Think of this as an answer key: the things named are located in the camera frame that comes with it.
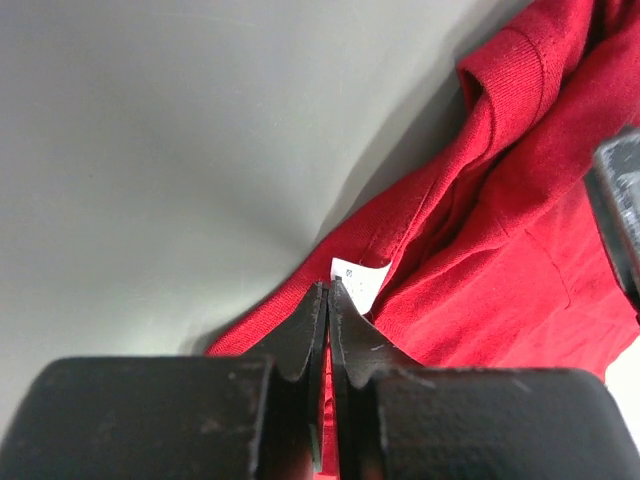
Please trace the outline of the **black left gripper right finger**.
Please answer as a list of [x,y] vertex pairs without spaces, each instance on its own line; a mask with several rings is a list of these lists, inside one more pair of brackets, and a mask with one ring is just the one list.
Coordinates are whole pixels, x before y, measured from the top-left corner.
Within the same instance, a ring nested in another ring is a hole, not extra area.
[[635,479],[604,384],[579,369],[427,368],[328,294],[342,479]]

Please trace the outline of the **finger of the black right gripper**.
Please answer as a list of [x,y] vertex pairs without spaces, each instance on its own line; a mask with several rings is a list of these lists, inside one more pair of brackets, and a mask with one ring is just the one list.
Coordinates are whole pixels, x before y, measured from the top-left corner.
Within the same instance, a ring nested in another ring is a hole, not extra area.
[[584,177],[618,286],[639,309],[639,129],[623,127],[595,150]]

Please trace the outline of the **dark red t-shirt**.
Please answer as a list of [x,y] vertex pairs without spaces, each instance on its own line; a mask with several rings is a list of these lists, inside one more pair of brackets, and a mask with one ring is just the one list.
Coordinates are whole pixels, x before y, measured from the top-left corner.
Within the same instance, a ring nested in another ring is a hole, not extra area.
[[[639,120],[639,5],[533,2],[458,74],[458,137],[323,240],[212,355],[247,352],[345,260],[369,277],[364,318],[424,367],[579,369],[603,383],[639,327],[584,177],[596,146]],[[323,473],[340,478],[327,367]]]

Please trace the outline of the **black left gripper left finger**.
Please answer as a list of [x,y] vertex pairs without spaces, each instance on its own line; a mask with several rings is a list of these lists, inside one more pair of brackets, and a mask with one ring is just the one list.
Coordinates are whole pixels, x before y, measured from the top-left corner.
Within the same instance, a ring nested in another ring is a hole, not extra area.
[[75,357],[34,379],[5,479],[310,479],[322,465],[328,289],[246,353]]

